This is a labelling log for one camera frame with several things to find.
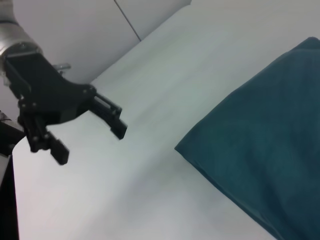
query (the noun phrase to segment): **teal towel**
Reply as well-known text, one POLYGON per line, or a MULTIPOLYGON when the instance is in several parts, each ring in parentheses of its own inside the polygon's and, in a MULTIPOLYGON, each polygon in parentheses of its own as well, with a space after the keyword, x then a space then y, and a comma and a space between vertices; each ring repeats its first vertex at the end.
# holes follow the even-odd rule
POLYGON ((320 41, 283 54, 175 148, 279 240, 320 240, 320 41))

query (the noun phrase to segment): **white surface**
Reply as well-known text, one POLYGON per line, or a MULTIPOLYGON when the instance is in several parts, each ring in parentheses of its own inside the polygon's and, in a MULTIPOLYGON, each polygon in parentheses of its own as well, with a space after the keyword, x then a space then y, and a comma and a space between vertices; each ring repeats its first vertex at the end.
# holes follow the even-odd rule
POLYGON ((123 140, 85 113, 49 128, 71 151, 67 165, 30 153, 25 139, 14 149, 21 240, 273 239, 174 147, 232 90, 320 37, 318 12, 177 12, 94 82, 123 107, 123 140))
POLYGON ((191 0, 116 0, 140 39, 144 39, 191 0))
MULTIPOLYGON (((13 0, 15 16, 52 64, 70 63, 65 77, 90 83, 138 38, 113 0, 13 0)), ((0 110, 12 119, 17 100, 0 79, 0 110)))

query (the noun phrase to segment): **white table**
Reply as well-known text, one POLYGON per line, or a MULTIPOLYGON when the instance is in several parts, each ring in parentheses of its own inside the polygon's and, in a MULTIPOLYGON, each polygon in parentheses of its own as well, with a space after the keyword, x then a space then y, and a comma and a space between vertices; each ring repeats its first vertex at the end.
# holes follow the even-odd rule
POLYGON ((316 8, 299 9, 185 7, 93 83, 123 107, 123 140, 90 113, 49 127, 70 149, 65 166, 23 139, 21 240, 273 239, 174 147, 231 91, 320 36, 316 8))

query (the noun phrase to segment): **white wall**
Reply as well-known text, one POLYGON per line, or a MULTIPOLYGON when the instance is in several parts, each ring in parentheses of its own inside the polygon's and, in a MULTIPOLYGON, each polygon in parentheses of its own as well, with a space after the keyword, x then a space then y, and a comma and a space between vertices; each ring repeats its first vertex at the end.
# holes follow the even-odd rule
POLYGON ((138 36, 144 39, 191 0, 116 0, 138 36))
MULTIPOLYGON (((113 0, 13 0, 15 16, 65 77, 89 83, 139 40, 113 0)), ((18 116, 17 100, 0 81, 0 110, 18 116)))

